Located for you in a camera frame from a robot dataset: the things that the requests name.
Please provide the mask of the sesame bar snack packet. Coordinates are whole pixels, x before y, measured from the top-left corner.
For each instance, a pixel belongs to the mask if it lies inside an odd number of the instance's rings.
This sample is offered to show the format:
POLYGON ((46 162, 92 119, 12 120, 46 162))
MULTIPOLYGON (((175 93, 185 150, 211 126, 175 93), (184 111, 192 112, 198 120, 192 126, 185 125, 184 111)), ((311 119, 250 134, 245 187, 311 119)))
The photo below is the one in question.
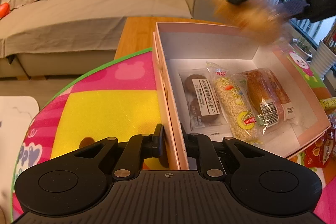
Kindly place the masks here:
POLYGON ((207 62, 207 70, 232 135, 244 142, 257 141, 261 136, 260 127, 233 75, 212 62, 207 62))

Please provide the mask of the blurred golden pastry packet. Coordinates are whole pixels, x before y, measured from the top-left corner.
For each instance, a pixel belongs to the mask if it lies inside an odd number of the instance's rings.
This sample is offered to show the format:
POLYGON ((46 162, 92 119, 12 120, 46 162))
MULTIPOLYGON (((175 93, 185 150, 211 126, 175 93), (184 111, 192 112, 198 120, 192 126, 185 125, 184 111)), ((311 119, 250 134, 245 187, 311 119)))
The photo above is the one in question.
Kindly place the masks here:
POLYGON ((240 5, 213 0, 213 4, 215 16, 259 44, 272 44, 285 35, 282 14, 264 0, 248 0, 240 5))

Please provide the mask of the brown cookie clear packet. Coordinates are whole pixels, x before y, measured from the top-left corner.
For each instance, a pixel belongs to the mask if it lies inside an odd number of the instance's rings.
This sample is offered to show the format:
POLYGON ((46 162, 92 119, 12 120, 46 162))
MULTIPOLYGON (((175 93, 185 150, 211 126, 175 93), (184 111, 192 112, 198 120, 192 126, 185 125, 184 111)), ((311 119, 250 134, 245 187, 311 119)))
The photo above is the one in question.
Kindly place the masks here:
POLYGON ((207 70, 186 69, 178 73, 186 99, 190 132, 205 134, 212 140, 219 140, 227 122, 207 77, 207 70))

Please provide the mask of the brown bread clear packet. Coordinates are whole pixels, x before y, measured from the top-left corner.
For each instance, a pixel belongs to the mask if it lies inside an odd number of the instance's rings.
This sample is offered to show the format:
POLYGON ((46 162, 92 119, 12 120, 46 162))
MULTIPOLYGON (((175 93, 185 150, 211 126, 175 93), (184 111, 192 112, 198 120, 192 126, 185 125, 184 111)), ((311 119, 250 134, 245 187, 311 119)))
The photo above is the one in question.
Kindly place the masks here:
POLYGON ((234 75, 264 134, 295 118, 294 106, 275 74, 259 68, 234 75))

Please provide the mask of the pink cardboard box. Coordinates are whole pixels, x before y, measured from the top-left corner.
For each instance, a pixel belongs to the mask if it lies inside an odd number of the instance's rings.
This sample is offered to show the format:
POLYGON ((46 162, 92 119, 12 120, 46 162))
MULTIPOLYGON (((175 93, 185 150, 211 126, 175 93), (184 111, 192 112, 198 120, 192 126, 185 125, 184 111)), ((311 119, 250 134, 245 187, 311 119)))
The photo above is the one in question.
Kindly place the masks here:
POLYGON ((153 65, 159 108, 166 130, 172 169, 188 169, 183 131, 189 131, 188 107, 178 72, 202 69, 213 62, 231 73, 269 68, 288 94, 295 118, 278 128, 264 148, 287 159, 301 152, 329 127, 314 91, 282 48, 262 47, 234 27, 182 22, 158 22, 153 39, 153 65))

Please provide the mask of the white ribbed plant pot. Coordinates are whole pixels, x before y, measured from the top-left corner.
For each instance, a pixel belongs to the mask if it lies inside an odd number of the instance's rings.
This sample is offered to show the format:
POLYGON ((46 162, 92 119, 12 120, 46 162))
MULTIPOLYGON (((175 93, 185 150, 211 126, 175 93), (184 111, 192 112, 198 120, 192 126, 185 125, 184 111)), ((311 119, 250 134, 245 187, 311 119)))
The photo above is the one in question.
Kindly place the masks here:
POLYGON ((323 78, 335 62, 335 54, 321 40, 316 52, 313 54, 310 66, 314 69, 319 78, 323 78))

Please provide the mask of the colourful cartoon play mat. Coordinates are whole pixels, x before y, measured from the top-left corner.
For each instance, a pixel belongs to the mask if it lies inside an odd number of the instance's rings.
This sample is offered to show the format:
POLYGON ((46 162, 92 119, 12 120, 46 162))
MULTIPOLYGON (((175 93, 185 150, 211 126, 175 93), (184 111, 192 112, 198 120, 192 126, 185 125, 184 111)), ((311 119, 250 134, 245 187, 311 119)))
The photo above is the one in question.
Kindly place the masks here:
POLYGON ((321 223, 314 210, 326 189, 304 166, 265 151, 260 178, 182 178, 163 154, 138 176, 112 180, 94 160, 75 156, 108 137, 129 141, 162 124, 153 48, 79 77, 34 118, 19 151, 13 185, 16 223, 321 223))

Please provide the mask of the red snack bag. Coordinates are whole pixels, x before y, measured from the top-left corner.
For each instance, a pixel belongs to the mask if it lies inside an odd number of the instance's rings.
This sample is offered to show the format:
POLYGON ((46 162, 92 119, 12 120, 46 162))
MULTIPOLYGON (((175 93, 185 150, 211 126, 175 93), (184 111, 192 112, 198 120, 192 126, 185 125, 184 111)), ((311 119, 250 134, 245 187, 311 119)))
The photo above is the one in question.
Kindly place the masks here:
POLYGON ((329 128, 318 140, 305 150, 304 163, 308 168, 323 168, 335 147, 335 129, 329 128))

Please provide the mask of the beige covered sofa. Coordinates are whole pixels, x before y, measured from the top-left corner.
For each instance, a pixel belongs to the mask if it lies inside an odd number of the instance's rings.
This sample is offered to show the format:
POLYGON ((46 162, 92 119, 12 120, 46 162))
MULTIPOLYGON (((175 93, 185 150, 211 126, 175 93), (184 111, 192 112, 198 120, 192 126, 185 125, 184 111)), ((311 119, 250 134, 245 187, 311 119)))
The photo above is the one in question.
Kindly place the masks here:
POLYGON ((80 75, 113 60, 132 16, 214 20, 211 0, 1 0, 1 77, 80 75))

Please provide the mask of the orange ball toy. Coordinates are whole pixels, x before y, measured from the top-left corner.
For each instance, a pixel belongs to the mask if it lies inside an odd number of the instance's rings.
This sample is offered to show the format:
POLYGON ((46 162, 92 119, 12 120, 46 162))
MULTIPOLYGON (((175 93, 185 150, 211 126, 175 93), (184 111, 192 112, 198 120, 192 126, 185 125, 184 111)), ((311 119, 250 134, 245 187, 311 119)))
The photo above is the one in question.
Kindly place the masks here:
POLYGON ((0 5, 0 19, 4 18, 10 12, 10 5, 3 3, 0 5))

